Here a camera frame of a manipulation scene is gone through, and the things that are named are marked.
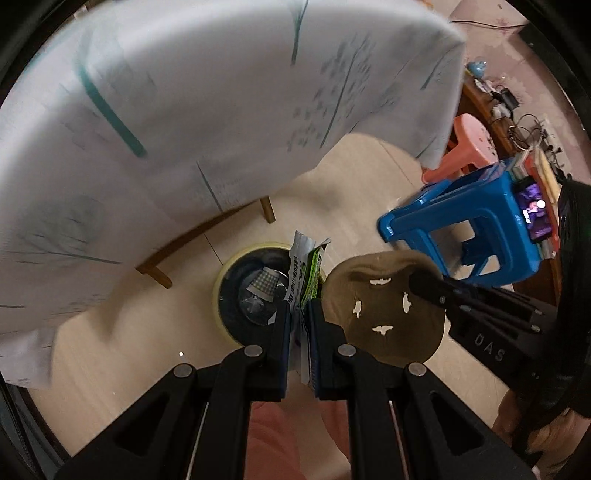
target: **power cord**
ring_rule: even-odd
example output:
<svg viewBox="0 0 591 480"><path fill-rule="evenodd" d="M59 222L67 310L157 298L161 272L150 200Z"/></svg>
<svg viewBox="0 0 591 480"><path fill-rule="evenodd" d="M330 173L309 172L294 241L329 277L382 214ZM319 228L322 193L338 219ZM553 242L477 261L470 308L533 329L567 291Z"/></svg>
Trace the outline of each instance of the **power cord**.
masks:
<svg viewBox="0 0 591 480"><path fill-rule="evenodd" d="M463 23L467 25L472 25L474 27L483 27L483 28L493 28L497 30L505 30L509 28L521 28L527 25L527 23L521 25L493 25L490 23L484 22L477 22L475 20L451 20L450 23Z"/></svg>

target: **white tablecloth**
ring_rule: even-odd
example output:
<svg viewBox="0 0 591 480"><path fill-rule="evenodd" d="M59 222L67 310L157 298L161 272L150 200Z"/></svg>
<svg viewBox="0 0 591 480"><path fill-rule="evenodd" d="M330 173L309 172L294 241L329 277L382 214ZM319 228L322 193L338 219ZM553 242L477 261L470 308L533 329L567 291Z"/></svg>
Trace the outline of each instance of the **white tablecloth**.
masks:
<svg viewBox="0 0 591 480"><path fill-rule="evenodd" d="M436 167L463 45L412 0L127 0L63 28L0 109L6 380L47 385L59 324L353 130Z"/></svg>

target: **person's leg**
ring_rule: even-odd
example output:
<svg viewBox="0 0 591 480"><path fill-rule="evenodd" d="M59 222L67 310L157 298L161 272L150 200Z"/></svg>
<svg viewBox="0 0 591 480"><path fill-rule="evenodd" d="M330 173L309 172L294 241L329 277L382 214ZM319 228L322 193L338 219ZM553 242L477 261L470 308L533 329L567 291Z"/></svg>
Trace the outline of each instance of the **person's leg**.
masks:
<svg viewBox="0 0 591 480"><path fill-rule="evenodd" d="M300 472L296 436L278 404L251 407L246 446L245 480L306 480Z"/></svg>

